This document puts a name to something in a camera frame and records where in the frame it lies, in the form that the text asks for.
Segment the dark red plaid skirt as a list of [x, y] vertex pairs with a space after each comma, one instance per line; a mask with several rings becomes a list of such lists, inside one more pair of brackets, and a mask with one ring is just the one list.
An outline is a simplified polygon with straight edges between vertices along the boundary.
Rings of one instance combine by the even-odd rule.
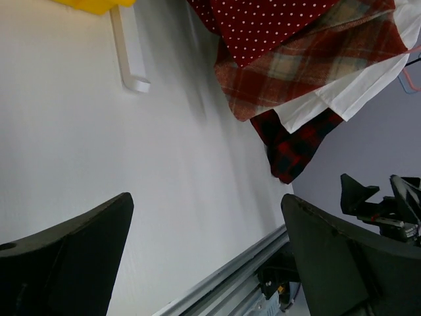
[[339, 115], [326, 109], [289, 133], [273, 110], [251, 119], [266, 146], [272, 175], [284, 184], [292, 183], [303, 172], [324, 138], [342, 122]]

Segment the pink wire hanger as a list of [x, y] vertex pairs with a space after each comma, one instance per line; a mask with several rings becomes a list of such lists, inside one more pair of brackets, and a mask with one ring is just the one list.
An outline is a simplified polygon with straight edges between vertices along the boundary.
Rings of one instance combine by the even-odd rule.
[[410, 72], [408, 70], [409, 67], [420, 63], [420, 45], [416, 46], [415, 48], [412, 48], [409, 51], [409, 54], [416, 53], [417, 57], [414, 59], [411, 59], [406, 63], [401, 73], [398, 75], [397, 79], [403, 89], [403, 91], [408, 95], [413, 95], [416, 93], [420, 93], [420, 85], [416, 85], [412, 77], [410, 75]]

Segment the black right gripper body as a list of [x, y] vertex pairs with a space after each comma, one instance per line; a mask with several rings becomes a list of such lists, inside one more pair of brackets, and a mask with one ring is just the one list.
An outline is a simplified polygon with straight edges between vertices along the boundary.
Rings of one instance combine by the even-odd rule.
[[386, 196], [379, 203], [363, 202], [357, 208], [357, 219], [365, 224], [377, 226], [382, 236], [420, 246], [420, 224], [404, 220], [394, 197]]

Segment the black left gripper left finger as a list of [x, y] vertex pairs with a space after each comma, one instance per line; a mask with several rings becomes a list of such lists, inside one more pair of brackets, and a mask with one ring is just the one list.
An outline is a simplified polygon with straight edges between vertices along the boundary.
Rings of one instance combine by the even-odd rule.
[[1, 244], [2, 315], [106, 315], [130, 229], [128, 192]]

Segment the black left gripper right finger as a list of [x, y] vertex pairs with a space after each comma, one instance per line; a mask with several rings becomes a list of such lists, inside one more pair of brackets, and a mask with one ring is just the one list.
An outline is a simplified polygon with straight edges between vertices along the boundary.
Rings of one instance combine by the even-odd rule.
[[311, 315], [419, 315], [420, 248], [293, 195], [282, 213]]

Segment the aluminium mounting rail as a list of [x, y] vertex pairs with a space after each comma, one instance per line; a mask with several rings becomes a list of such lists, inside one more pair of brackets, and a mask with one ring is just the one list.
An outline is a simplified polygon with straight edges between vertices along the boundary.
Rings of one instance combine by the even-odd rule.
[[258, 269], [288, 242], [287, 228], [283, 225], [155, 315], [232, 315], [243, 311], [247, 308], [244, 303], [259, 297]]

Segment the yellow plastic tray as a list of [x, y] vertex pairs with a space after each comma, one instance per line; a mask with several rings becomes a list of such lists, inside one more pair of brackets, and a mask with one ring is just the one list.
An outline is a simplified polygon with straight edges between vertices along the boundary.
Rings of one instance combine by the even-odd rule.
[[56, 3], [72, 7], [87, 13], [102, 15], [116, 6], [130, 7], [136, 0], [53, 0]]

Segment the beige red plaid skirt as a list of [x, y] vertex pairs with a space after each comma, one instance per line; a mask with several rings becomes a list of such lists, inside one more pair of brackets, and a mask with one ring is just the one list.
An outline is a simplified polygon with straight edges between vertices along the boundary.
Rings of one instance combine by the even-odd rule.
[[337, 1], [321, 17], [249, 65], [222, 39], [214, 71], [236, 119], [249, 120], [348, 74], [407, 51], [394, 1]]

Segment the white pleated skirt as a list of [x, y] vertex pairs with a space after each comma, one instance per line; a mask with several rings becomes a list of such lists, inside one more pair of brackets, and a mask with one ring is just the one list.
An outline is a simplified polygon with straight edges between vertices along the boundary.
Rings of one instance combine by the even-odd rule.
[[[396, 1], [395, 6], [398, 32], [405, 46], [412, 49], [420, 33], [420, 2]], [[326, 109], [348, 121], [398, 77], [408, 59], [408, 53], [398, 55], [279, 105], [274, 109], [276, 118], [290, 134]]]

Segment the red polka dot skirt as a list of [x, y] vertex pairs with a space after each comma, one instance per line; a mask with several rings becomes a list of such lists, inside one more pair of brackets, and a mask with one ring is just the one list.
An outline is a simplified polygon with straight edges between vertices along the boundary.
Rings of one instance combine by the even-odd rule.
[[190, 0], [205, 27], [243, 68], [321, 17], [336, 0]]

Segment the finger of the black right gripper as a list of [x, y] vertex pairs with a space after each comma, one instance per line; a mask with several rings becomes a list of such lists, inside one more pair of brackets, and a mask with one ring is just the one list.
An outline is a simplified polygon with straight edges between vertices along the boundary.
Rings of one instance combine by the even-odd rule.
[[340, 181], [340, 206], [344, 214], [357, 214], [360, 205], [380, 191], [379, 186], [363, 186], [346, 173], [340, 176]]
[[420, 178], [391, 175], [397, 210], [406, 223], [420, 222]]

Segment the white clothes rack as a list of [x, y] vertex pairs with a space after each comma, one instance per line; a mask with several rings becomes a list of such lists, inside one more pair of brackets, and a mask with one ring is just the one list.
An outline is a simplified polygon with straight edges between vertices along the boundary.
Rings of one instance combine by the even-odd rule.
[[151, 83], [146, 78], [134, 6], [114, 7], [111, 20], [122, 83], [133, 92], [147, 93]]

